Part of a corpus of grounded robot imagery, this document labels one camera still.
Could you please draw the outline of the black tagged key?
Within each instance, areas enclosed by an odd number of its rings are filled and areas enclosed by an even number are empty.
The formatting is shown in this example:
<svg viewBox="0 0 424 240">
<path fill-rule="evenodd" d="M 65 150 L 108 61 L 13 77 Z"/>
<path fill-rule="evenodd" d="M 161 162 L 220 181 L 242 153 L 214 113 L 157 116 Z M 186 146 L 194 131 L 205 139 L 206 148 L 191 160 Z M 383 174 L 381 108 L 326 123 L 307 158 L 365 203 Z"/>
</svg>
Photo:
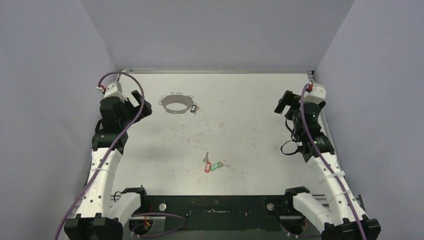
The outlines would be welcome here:
<svg viewBox="0 0 424 240">
<path fill-rule="evenodd" d="M 190 108 L 190 112 L 195 115 L 198 109 L 199 109 L 199 106 L 196 103 L 194 103 Z"/>
</svg>

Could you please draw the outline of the metal key holder ring plate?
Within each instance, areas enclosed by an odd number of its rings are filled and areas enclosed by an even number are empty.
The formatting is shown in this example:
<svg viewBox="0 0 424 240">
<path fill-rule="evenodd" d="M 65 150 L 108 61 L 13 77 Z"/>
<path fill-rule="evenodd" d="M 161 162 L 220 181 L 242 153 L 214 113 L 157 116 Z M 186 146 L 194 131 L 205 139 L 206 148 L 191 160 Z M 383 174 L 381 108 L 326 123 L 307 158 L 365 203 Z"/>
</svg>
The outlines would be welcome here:
<svg viewBox="0 0 424 240">
<path fill-rule="evenodd" d="M 192 95 L 184 95 L 181 92 L 171 92 L 168 95 L 163 95 L 158 100 L 158 104 L 163 107 L 166 113 L 180 115 L 185 114 L 187 111 L 190 112 L 190 108 L 196 103 L 193 98 Z"/>
</svg>

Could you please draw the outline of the green tagged key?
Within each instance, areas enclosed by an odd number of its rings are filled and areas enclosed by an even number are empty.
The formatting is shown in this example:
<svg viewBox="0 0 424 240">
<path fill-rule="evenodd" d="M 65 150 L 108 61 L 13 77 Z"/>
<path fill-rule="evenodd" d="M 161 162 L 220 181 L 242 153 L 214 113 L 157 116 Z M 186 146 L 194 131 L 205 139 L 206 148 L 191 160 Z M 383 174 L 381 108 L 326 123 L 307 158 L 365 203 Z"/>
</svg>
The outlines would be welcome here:
<svg viewBox="0 0 424 240">
<path fill-rule="evenodd" d="M 215 171 L 215 170 L 222 168 L 222 167 L 229 167 L 229 165 L 226 165 L 222 162 L 216 162 L 216 163 L 211 165 L 210 171 Z"/>
</svg>

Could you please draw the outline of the red tagged key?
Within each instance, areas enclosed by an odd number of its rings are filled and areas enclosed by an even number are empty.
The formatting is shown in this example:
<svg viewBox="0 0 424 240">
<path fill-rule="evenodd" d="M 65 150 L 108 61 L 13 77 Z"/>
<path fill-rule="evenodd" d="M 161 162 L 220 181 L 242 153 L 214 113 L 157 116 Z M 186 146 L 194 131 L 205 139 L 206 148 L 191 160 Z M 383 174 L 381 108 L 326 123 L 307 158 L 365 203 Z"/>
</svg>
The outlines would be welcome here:
<svg viewBox="0 0 424 240">
<path fill-rule="evenodd" d="M 209 160 L 209 153 L 208 152 L 205 154 L 205 158 L 203 159 L 203 162 L 205 163 L 204 172 L 209 173 L 211 171 L 212 164 Z"/>
</svg>

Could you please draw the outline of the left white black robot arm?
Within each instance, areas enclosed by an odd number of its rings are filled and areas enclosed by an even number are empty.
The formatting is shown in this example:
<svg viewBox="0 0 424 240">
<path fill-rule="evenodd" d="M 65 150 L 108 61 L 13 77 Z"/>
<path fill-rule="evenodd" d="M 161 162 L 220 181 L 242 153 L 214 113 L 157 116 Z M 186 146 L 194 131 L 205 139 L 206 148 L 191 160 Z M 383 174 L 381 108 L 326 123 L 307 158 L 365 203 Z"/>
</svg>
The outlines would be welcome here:
<svg viewBox="0 0 424 240">
<path fill-rule="evenodd" d="M 142 187 L 128 194 L 127 206 L 110 205 L 115 173 L 128 140 L 127 131 L 152 114 L 151 104 L 143 94 L 134 90 L 131 95 L 138 106 L 120 95 L 106 95 L 100 101 L 101 119 L 91 140 L 88 181 L 75 199 L 80 204 L 75 215 L 63 222 L 63 230 L 70 240 L 121 240 L 130 210 L 139 216 L 149 210 L 149 201 L 142 197 Z"/>
</svg>

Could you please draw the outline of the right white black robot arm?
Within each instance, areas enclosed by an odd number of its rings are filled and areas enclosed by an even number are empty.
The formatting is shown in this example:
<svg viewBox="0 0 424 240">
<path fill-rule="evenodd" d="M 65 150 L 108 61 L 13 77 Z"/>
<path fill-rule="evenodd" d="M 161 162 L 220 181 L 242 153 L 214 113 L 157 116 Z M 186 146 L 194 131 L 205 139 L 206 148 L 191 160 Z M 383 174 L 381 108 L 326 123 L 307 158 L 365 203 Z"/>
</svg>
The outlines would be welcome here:
<svg viewBox="0 0 424 240">
<path fill-rule="evenodd" d="M 328 206 L 319 203 L 305 187 L 288 188 L 282 207 L 290 215 L 301 213 L 319 231 L 322 240 L 375 240 L 381 232 L 377 219 L 369 218 L 359 204 L 341 170 L 335 149 L 322 131 L 318 117 L 326 102 L 310 101 L 311 95 L 287 90 L 279 99 L 275 113 L 293 123 L 291 141 L 305 163 L 314 172 Z"/>
</svg>

